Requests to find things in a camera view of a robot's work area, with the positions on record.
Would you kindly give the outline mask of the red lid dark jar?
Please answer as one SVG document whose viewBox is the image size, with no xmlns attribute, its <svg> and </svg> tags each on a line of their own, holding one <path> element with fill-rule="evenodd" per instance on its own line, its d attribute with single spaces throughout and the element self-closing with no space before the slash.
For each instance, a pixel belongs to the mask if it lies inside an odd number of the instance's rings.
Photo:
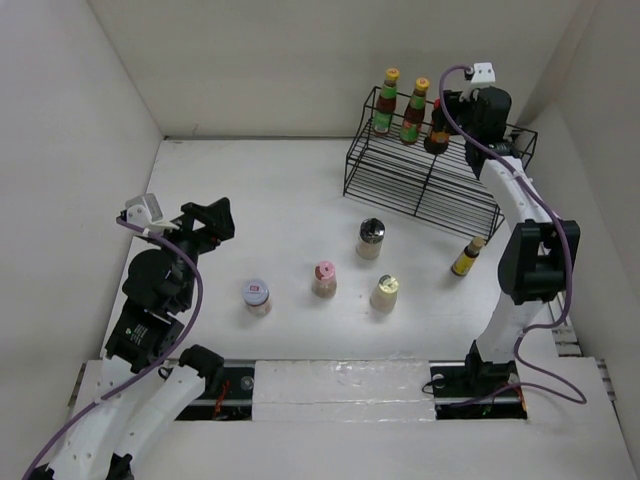
<svg viewBox="0 0 640 480">
<path fill-rule="evenodd" d="M 431 112 L 431 124 L 424 139 L 425 150 L 433 155 L 442 155 L 449 146 L 450 128 L 446 116 L 441 107 L 441 101 L 437 98 Z"/>
</svg>

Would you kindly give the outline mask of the red green sauce bottle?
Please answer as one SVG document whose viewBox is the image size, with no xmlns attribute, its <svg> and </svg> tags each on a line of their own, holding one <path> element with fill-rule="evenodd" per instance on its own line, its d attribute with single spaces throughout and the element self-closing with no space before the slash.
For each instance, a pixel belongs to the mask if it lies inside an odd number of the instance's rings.
<svg viewBox="0 0 640 480">
<path fill-rule="evenodd" d="M 425 116 L 426 95 L 429 86 L 430 82 L 425 77 L 419 77 L 415 81 L 414 90 L 405 109 L 399 132 L 400 141 L 405 145 L 413 145 L 419 138 Z"/>
</svg>

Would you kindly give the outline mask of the green label sauce bottle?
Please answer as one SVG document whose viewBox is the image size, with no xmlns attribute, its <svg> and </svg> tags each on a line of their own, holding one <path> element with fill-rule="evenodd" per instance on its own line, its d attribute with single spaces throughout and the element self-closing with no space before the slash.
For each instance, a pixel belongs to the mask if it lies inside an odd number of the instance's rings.
<svg viewBox="0 0 640 480">
<path fill-rule="evenodd" d="M 385 136 L 390 131 L 391 122 L 396 109 L 397 81 L 400 72 L 397 68 L 389 68 L 381 85 L 376 101 L 371 127 L 376 136 Z"/>
</svg>

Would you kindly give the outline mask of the black cap spice shaker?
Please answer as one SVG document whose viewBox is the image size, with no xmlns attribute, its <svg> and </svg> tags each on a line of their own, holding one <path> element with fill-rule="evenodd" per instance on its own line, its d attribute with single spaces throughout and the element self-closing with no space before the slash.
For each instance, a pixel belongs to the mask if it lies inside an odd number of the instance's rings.
<svg viewBox="0 0 640 480">
<path fill-rule="evenodd" d="M 365 219 L 359 228 L 357 254 L 365 260 L 376 259 L 381 252 L 385 238 L 386 227 L 378 218 Z"/>
</svg>

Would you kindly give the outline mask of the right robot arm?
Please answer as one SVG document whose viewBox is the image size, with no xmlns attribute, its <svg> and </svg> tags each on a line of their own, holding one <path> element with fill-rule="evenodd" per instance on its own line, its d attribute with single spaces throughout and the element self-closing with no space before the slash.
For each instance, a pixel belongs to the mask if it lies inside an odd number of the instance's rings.
<svg viewBox="0 0 640 480">
<path fill-rule="evenodd" d="M 511 387 L 519 348 L 534 319 L 559 293 L 572 289 L 580 239 L 574 221 L 558 218 L 527 177 L 520 155 L 505 140 L 510 95 L 484 87 L 474 93 L 441 89 L 439 107 L 449 131 L 462 136 L 465 159 L 493 196 L 511 236 L 498 263 L 501 294 L 491 319 L 472 343 L 461 372 L 449 380 L 457 396 L 480 402 Z"/>
</svg>

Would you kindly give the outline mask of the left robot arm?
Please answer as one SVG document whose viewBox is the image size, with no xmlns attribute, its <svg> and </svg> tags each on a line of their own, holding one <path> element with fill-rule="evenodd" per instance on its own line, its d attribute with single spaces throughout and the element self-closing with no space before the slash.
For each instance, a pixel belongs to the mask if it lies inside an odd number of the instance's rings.
<svg viewBox="0 0 640 480">
<path fill-rule="evenodd" d="M 186 203 L 166 220 L 156 197 L 126 202 L 116 222 L 147 250 L 130 262 L 122 291 L 126 301 L 104 346 L 93 399 L 44 446 L 60 447 L 49 462 L 39 452 L 26 479 L 132 479 L 153 444 L 196 398 L 222 387 L 224 359 L 193 345 L 167 370 L 150 394 L 149 375 L 186 339 L 199 315 L 204 282 L 197 263 L 235 235 L 231 203 Z"/>
</svg>

